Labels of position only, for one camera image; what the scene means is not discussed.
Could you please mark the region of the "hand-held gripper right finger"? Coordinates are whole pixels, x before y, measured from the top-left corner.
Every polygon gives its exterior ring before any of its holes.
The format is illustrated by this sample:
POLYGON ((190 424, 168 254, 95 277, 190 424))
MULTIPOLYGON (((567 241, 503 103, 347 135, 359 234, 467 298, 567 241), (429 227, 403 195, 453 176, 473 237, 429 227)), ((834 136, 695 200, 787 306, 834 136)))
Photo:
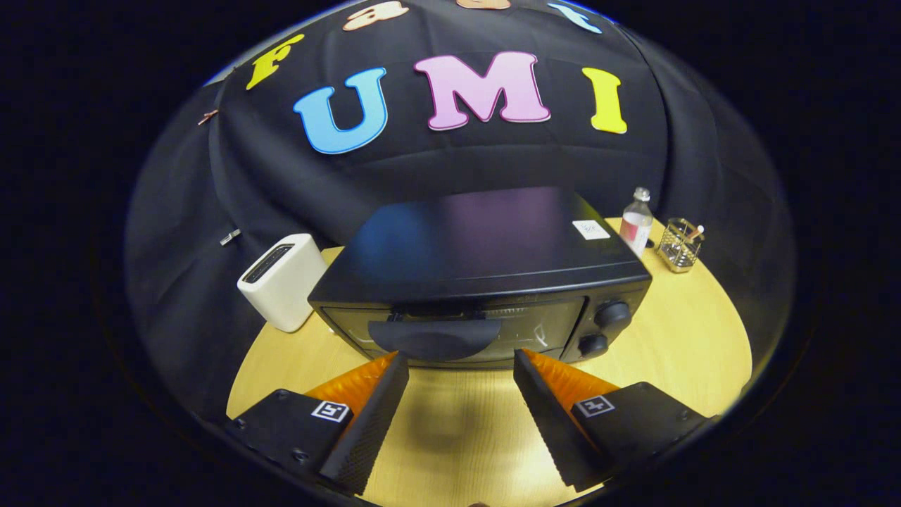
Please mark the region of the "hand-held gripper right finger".
POLYGON ((652 383, 618 387, 528 349, 515 350, 514 379, 562 481, 578 492, 655 468, 712 423, 652 383))

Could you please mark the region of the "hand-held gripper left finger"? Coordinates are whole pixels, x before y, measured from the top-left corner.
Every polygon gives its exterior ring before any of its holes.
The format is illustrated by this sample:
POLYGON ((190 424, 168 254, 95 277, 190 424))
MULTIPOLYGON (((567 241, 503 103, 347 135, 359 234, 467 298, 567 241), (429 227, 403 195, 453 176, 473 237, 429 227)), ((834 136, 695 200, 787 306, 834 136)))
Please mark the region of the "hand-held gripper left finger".
POLYGON ((225 432, 292 478, 361 495, 409 377, 408 357, 388 353, 304 394, 274 389, 225 432))

